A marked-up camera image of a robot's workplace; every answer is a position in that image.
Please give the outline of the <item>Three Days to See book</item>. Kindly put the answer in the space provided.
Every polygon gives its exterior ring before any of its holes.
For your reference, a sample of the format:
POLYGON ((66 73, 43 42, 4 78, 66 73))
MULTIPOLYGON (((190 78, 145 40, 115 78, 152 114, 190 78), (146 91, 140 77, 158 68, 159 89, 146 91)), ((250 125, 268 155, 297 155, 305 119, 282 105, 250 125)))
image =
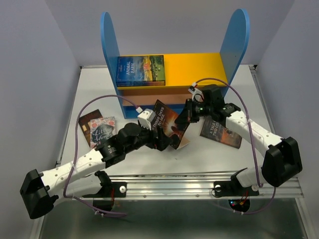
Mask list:
POLYGON ((156 101, 153 111, 155 112, 155 117, 152 120, 152 128, 157 129, 157 127, 160 126, 165 135, 172 140, 170 145, 174 149, 181 149, 189 144, 190 141, 184 137, 189 124, 175 123, 178 113, 173 111, 160 100, 156 101))

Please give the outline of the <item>Animal Farm book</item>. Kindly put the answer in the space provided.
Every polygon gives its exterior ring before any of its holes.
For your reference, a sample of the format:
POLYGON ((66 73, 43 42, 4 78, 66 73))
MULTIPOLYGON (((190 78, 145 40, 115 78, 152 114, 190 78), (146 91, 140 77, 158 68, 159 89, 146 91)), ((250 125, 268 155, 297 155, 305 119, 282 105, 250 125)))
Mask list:
POLYGON ((116 82, 165 81, 163 55, 121 56, 118 58, 116 82))

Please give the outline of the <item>Jane Eyre book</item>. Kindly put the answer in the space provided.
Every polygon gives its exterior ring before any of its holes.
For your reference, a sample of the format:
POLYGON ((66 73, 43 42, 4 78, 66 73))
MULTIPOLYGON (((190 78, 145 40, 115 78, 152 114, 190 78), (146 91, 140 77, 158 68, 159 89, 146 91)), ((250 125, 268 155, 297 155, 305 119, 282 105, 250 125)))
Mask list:
POLYGON ((117 87, 152 87, 165 86, 165 81, 121 81, 116 82, 117 87))

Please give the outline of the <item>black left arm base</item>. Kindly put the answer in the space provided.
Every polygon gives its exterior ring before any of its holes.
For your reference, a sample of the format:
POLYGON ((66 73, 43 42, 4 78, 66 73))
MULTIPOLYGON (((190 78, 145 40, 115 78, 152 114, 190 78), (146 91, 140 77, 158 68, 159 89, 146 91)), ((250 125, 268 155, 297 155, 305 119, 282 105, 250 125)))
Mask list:
POLYGON ((125 213, 111 213, 115 198, 125 198, 127 191, 127 182, 112 182, 105 171, 97 171, 90 176, 97 179, 97 189, 95 193, 85 194, 82 198, 93 198, 92 206, 98 208, 97 214, 105 217, 124 217, 125 213))

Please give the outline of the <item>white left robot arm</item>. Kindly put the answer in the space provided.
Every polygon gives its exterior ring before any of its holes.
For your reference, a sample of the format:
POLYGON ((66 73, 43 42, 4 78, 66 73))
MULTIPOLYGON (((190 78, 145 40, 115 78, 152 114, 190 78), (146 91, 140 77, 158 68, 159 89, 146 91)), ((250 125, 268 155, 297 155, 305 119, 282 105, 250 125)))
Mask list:
POLYGON ((38 219, 48 214, 61 199, 80 201, 80 197, 67 194, 67 187, 89 174, 98 179, 94 191, 99 196, 110 196, 113 199, 116 189, 104 169, 123 161, 128 153, 142 146, 163 151, 171 143, 172 139, 165 135, 160 126, 152 130, 131 122, 119 130, 117 135, 68 164, 43 172, 36 169, 29 171, 20 189, 29 217, 38 219))

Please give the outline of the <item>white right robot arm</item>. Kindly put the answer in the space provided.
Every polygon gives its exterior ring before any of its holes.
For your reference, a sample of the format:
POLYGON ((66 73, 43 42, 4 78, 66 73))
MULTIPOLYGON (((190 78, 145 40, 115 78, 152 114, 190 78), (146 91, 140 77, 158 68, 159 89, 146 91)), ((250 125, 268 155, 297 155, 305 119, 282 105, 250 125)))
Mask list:
POLYGON ((259 152, 263 163, 254 163, 254 168, 237 172, 229 182, 234 194, 241 194, 247 187, 268 183, 279 187, 299 174, 303 167, 297 141, 271 133, 249 118, 247 109, 241 110, 233 103, 225 103, 217 85, 207 85, 201 90, 197 83, 189 87, 192 97, 187 99, 175 123, 177 125, 196 123, 200 117, 211 117, 223 127, 240 135, 252 146, 252 152, 259 152))

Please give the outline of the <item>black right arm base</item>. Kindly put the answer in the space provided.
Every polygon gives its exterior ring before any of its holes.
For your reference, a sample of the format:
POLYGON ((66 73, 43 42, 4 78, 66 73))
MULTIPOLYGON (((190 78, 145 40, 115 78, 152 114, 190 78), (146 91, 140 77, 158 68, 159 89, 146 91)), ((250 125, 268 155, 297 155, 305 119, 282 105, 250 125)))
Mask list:
POLYGON ((231 197, 228 204, 235 213, 245 214, 250 209, 249 197, 259 196, 259 190, 254 191, 252 186, 241 186, 237 176, 247 168, 244 168, 231 175, 228 181, 215 181, 214 187, 211 189, 211 195, 215 198, 231 197))

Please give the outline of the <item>A Tale of Two Cities book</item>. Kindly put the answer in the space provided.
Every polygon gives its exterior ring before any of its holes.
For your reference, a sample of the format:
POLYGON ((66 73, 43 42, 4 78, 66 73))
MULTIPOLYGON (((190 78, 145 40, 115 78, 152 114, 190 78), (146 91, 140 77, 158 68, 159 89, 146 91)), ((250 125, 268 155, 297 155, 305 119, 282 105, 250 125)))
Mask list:
POLYGON ((201 129, 200 136, 210 140, 239 149, 242 137, 214 121, 211 117, 206 117, 201 129))

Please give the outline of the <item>blue yellow wooden bookshelf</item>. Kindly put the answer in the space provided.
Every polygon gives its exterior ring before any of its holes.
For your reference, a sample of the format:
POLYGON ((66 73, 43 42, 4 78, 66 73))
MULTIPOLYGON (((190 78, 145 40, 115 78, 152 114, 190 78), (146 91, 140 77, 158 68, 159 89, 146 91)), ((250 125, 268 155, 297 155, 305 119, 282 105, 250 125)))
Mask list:
POLYGON ((116 94, 121 96, 119 103, 123 116, 126 119, 134 119, 138 115, 134 105, 143 109, 151 108, 157 100, 180 112, 185 99, 189 97, 188 87, 202 78, 213 78, 213 82, 221 86, 222 94, 225 94, 226 86, 218 80, 232 82, 247 50, 250 19, 247 10, 240 8, 234 11, 218 53, 161 54, 164 56, 165 86, 117 87, 117 64, 118 58, 122 55, 119 53, 115 30, 108 12, 101 14, 100 34, 104 58, 116 94))

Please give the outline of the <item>Little Women floral book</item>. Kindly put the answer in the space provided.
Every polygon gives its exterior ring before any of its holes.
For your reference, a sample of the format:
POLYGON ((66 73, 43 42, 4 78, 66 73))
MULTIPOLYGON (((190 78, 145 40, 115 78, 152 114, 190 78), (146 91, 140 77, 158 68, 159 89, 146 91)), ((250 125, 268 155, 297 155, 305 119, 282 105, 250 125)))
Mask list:
POLYGON ((90 120, 90 148, 93 149, 116 134, 115 117, 90 120))

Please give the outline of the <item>dark red book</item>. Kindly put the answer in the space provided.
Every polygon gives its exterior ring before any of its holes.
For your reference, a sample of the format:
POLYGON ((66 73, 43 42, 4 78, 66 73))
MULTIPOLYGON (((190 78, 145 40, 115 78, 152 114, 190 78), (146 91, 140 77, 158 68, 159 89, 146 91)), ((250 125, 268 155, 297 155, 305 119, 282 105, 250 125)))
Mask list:
POLYGON ((102 118, 102 114, 98 109, 96 109, 86 115, 81 116, 78 121, 79 126, 81 127, 81 130, 89 146, 90 146, 90 120, 99 119, 99 118, 102 118))

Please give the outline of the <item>aluminium mounting rail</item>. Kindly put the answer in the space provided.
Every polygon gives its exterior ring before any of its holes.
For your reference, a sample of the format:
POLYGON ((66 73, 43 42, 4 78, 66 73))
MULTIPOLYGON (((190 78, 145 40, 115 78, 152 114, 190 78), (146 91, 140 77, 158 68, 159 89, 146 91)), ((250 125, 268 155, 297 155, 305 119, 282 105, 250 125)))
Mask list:
MULTIPOLYGON (((127 182, 125 198, 120 200, 209 200, 217 199, 211 195, 215 181, 228 181, 232 172, 202 173, 202 174, 169 174, 169 175, 117 175, 110 176, 112 182, 127 182)), ((90 176, 77 180, 67 187, 67 194, 74 194, 82 198, 85 194, 95 193, 97 179, 90 176)), ((302 198, 299 181, 292 178, 282 186, 274 188, 264 184, 262 188, 252 186, 254 191, 259 190, 259 196, 249 199, 276 198, 302 198)))

